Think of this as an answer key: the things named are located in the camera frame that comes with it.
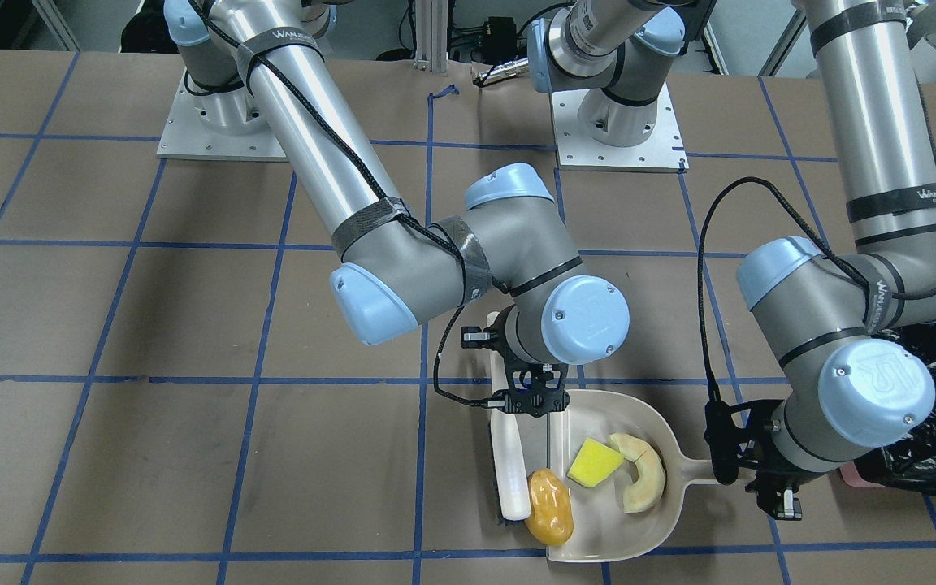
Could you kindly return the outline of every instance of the cable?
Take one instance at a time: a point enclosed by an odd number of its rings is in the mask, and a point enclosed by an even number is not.
[[[443,348],[446,347],[446,338],[450,337],[450,330],[453,330],[453,324],[457,322],[457,318],[460,318],[461,312],[465,308],[458,307],[456,311],[453,311],[453,316],[450,318],[449,323],[446,323],[446,329],[443,331],[443,336],[439,339],[439,348],[435,350],[435,362],[431,364],[431,389],[435,390],[437,395],[442,397],[448,397],[453,402],[458,404],[463,404],[465,406],[470,406],[472,408],[490,408],[490,400],[493,400],[491,397],[489,399],[478,399],[471,400],[467,397],[454,395],[454,393],[446,392],[443,388],[439,386],[439,362],[443,359]]]
[[[714,377],[713,374],[713,366],[712,363],[710,363],[709,338],[707,338],[706,334],[706,311],[703,307],[703,266],[706,250],[706,233],[707,230],[709,230],[710,221],[713,219],[713,212],[717,210],[718,205],[724,201],[725,197],[728,196],[728,193],[731,193],[732,190],[735,190],[740,185],[746,183],[756,183],[768,189],[782,206],[782,208],[786,211],[786,213],[790,215],[792,221],[794,221],[796,225],[799,226],[799,229],[803,231],[804,236],[808,237],[810,241],[813,241],[813,243],[818,248],[818,251],[820,251],[821,254],[829,260],[829,262],[832,262],[836,267],[838,267],[839,270],[843,272],[843,274],[846,274],[847,277],[851,279],[851,281],[854,281],[855,284],[860,286],[863,292],[865,292],[865,295],[868,295],[869,293],[868,279],[863,277],[862,274],[859,273],[855,267],[851,266],[850,263],[844,262],[844,260],[833,253],[832,249],[829,248],[829,245],[826,244],[820,237],[818,237],[818,234],[816,234],[814,230],[811,229],[811,226],[809,226],[808,223],[804,221],[804,218],[802,218],[799,212],[796,212],[794,206],[788,202],[787,198],[784,197],[781,192],[779,192],[779,189],[777,189],[772,182],[760,177],[743,177],[742,179],[732,182],[731,185],[728,185],[727,188],[724,188],[720,193],[717,194],[717,197],[713,199],[713,204],[710,205],[710,210],[706,212],[706,218],[703,219],[703,229],[699,234],[699,258],[697,262],[697,269],[695,269],[695,280],[697,280],[698,283],[699,298],[699,342],[702,344],[703,366],[706,369],[707,390],[712,402],[720,402],[721,390],[717,387],[716,377]],[[895,297],[895,299],[920,300],[936,295],[936,286],[935,288],[928,290],[928,292],[908,293],[908,295],[906,295],[906,293],[894,292],[894,290],[891,290],[890,294],[892,297]]]
[[[846,274],[851,280],[857,282],[862,290],[869,290],[869,282],[865,277],[859,273],[858,270],[855,270],[855,267],[851,266],[844,262],[842,259],[836,256],[833,253],[832,249],[829,249],[829,245],[826,244],[818,234],[811,229],[811,226],[808,225],[801,214],[788,202],[787,198],[782,195],[780,190],[773,185],[772,182],[762,179],[760,177],[743,177],[738,179],[735,182],[732,182],[731,185],[726,186],[720,193],[717,194],[717,197],[713,199],[713,204],[710,205],[710,210],[706,212],[706,218],[703,219],[703,229],[699,234],[699,258],[697,262],[697,267],[695,268],[695,280],[698,283],[698,298],[699,298],[699,342],[702,344],[703,349],[703,366],[706,369],[706,388],[709,394],[710,402],[722,402],[721,400],[721,389],[717,385],[717,377],[713,374],[713,364],[710,363],[710,345],[709,338],[706,336],[706,310],[703,307],[703,267],[704,267],[704,256],[706,251],[706,232],[709,230],[710,221],[713,219],[713,212],[717,210],[718,205],[721,205],[721,202],[724,201],[725,197],[728,196],[728,193],[731,193],[732,190],[735,190],[740,185],[746,183],[756,183],[758,185],[764,186],[768,189],[775,199],[779,202],[782,208],[790,215],[792,221],[799,226],[804,233],[804,236],[808,237],[810,241],[817,246],[817,248],[825,255],[825,258],[828,258],[830,262],[835,264],[843,274]]]
[[[542,11],[536,12],[536,14],[530,16],[530,19],[528,19],[527,22],[522,26],[522,28],[519,29],[519,32],[518,34],[516,34],[515,37],[522,38],[522,34],[528,28],[530,28],[530,23],[532,21],[535,21],[536,19],[541,18],[541,16],[548,14],[550,11],[557,10],[557,8],[568,8],[568,7],[572,7],[573,4],[575,4],[575,2],[559,2],[558,4],[551,4],[549,7],[544,8]]]
[[[542,11],[536,12],[535,15],[530,16],[530,19],[526,20],[526,23],[524,23],[522,28],[519,29],[519,32],[516,34],[515,38],[522,38],[522,34],[525,32],[525,30],[527,30],[528,27],[530,27],[530,23],[532,21],[535,21],[538,18],[541,18],[541,16],[546,15],[547,12],[558,10],[558,8],[572,7],[573,4],[575,4],[575,2],[560,2],[558,4],[551,4],[549,7],[544,8]],[[479,81],[476,81],[475,85],[478,85],[479,89],[484,88],[484,86],[486,86],[486,82],[490,80],[490,74],[493,73],[493,70],[502,66],[502,64],[508,64],[508,63],[511,63],[511,62],[498,63],[498,64],[495,64],[495,66],[490,67],[490,70],[486,71],[486,74],[483,75],[483,78],[479,79]]]
[[[204,92],[198,92],[196,89],[190,88],[190,71],[183,71],[183,88],[186,89],[186,93],[189,95],[197,96],[199,98],[205,98],[208,96],[214,96],[216,93],[226,93],[226,92],[235,92],[235,90],[244,88],[245,82],[241,81],[239,75],[234,75],[230,78],[229,81],[224,83],[224,85],[201,85],[197,83],[194,79],[193,83],[201,89],[204,89]]]
[[[215,22],[211,21],[211,18],[204,12],[203,8],[200,7],[200,4],[197,4],[197,0],[188,0],[190,6],[193,8],[193,11],[197,12],[197,15],[200,16],[201,21],[204,22],[205,26],[215,34],[218,34],[219,38],[222,38],[223,43],[230,45],[233,48],[238,48],[241,44],[237,40],[234,40],[233,37],[230,37],[226,31],[219,28]],[[305,108],[305,111],[308,112],[309,116],[312,116],[312,119],[316,124],[323,130],[324,134],[327,134],[328,138],[331,138],[331,141],[338,147],[338,150],[345,155],[346,158],[356,167],[356,170],[359,171],[360,176],[363,177],[363,180],[367,182],[371,192],[375,193],[375,196],[379,199],[385,199],[388,195],[385,193],[385,189],[382,189],[382,185],[379,184],[378,179],[375,178],[374,173],[371,173],[371,169],[367,167],[367,163],[363,162],[363,159],[360,158],[360,155],[354,151],[352,147],[349,147],[349,144],[346,141],[342,140],[341,136],[338,136],[338,132],[331,127],[327,120],[323,118],[323,115],[320,114],[316,107],[313,106],[312,102],[301,92],[296,85],[291,82],[284,72],[281,71],[274,63],[267,59],[267,57],[256,55],[253,57],[253,63],[261,63],[266,69],[272,71],[276,78],[283,83],[285,88],[290,90],[291,95],[293,95],[298,103],[301,103],[301,106]]]

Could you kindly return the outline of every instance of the black velcro strap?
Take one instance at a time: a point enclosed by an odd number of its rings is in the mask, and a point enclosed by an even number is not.
[[[848,327],[847,329],[840,329],[838,331],[833,331],[831,333],[826,333],[824,336],[818,336],[814,340],[809,340],[803,344],[796,345],[795,348],[790,349],[782,357],[779,358],[779,367],[785,370],[785,367],[795,360],[799,356],[806,354],[811,351],[811,349],[820,348],[825,344],[832,344],[833,341],[846,340],[848,337],[855,336],[865,336],[865,327]]]
[[[936,183],[928,183],[914,188],[896,188],[847,201],[847,218],[854,223],[877,215],[898,215],[906,211],[929,210],[933,207],[936,207]]]
[[[461,263],[461,270],[465,287],[464,295],[461,295],[461,306],[486,295],[493,283],[493,275],[490,273],[490,262],[486,259],[486,253],[483,252],[483,245],[479,243],[475,232],[471,231],[468,223],[465,223],[460,215],[450,215],[449,218],[440,219],[434,225],[446,234],[450,244],[457,247],[457,251],[461,252],[461,258],[464,259]]]
[[[331,244],[338,252],[338,257],[343,258],[345,251],[356,244],[356,240],[386,223],[397,221],[402,215],[410,215],[404,200],[385,197],[375,201],[339,223],[338,228],[331,234]]]
[[[244,43],[240,44],[240,47],[237,47],[237,73],[245,82],[249,93],[252,86],[249,85],[248,79],[252,76],[252,70],[255,69],[258,63],[258,57],[273,49],[290,45],[309,47],[323,58],[323,53],[320,53],[319,47],[316,46],[316,40],[311,34],[293,26],[271,28],[256,34],[255,37],[249,38],[248,41],[244,41]]]
[[[881,22],[905,23],[905,7],[899,0],[879,0],[852,6],[828,21],[821,23],[811,31],[811,52],[818,56],[818,51],[830,41],[853,33],[859,28],[873,26]]]
[[[512,296],[513,299],[514,297],[525,295],[525,293],[530,292],[534,288],[538,288],[538,286],[544,284],[552,278],[557,278],[558,276],[567,273],[567,271],[575,269],[575,267],[580,266],[580,264],[583,264],[583,258],[580,258],[579,256],[573,258],[572,260],[567,260],[567,262],[558,264],[558,266],[555,266],[553,269],[546,271],[546,273],[543,273],[536,278],[531,278],[530,280],[516,286],[516,288],[510,289],[509,295]]]
[[[862,318],[862,322],[865,323],[865,332],[871,336],[884,329],[891,321],[891,316],[894,316],[888,312],[891,309],[891,286],[876,269],[872,260],[865,256],[848,254],[842,259],[869,282],[869,289],[865,292],[865,317]]]
[[[888,231],[887,233],[878,233],[876,236],[858,238],[858,240],[855,240],[855,247],[861,249],[863,245],[879,244],[881,241],[898,240],[900,237],[919,236],[921,233],[931,233],[935,231],[936,223],[932,223],[929,226],[917,226],[914,228]]]

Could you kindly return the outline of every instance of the white dustpan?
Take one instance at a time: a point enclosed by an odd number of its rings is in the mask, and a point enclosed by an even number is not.
[[[575,530],[561,547],[548,547],[547,558],[571,563],[607,562],[652,551],[677,526],[684,490],[694,484],[717,483],[712,464],[684,456],[666,420],[633,396],[593,389],[571,389],[569,396],[565,412],[549,415],[548,456],[551,470],[569,488]],[[624,489],[636,479],[629,464],[590,489],[566,477],[584,438],[606,442],[613,433],[643,438],[660,452],[666,488],[660,502],[645,512],[623,511]]]

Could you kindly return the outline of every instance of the metal frame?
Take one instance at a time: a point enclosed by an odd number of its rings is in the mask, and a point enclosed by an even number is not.
[[[60,14],[53,0],[31,0],[31,5],[34,6],[34,10],[38,11],[42,22],[45,22],[45,28],[49,29],[49,33],[56,38],[57,43],[67,51],[81,51],[78,37],[75,37],[71,27],[67,26],[67,21],[63,19],[63,15]]]
[[[447,0],[414,0],[414,11],[417,19],[414,69],[446,74],[449,3]]]
[[[787,57],[790,56],[792,48],[796,45],[796,41],[800,39],[801,33],[804,32],[806,26],[807,15],[805,12],[795,11],[794,15],[790,16],[790,22],[786,24],[786,29],[782,31],[782,36],[776,41],[775,47],[768,55],[768,60],[765,60],[764,66],[757,73],[758,76],[774,77],[779,73],[782,64],[787,61]]]

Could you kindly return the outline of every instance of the yellow sponge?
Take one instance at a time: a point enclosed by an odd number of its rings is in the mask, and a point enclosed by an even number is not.
[[[623,463],[623,456],[618,451],[587,438],[569,467],[568,475],[584,488],[593,488],[612,475],[620,463]]]

